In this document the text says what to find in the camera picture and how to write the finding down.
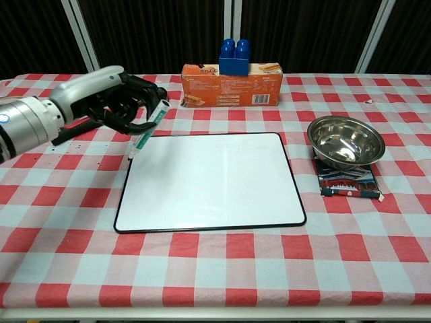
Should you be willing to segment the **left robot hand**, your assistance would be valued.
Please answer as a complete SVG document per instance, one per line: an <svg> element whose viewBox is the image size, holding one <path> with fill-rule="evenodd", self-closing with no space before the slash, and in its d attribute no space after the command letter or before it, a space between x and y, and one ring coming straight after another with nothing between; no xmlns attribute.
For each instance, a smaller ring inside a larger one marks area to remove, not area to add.
<svg viewBox="0 0 431 323"><path fill-rule="evenodd" d="M126 135L140 135L156 124L135 124L137 112L145 107L150 117L167 91L156 84L113 65L81 75L58 85L49 100L61 111L66 125L88 117Z"/></svg>

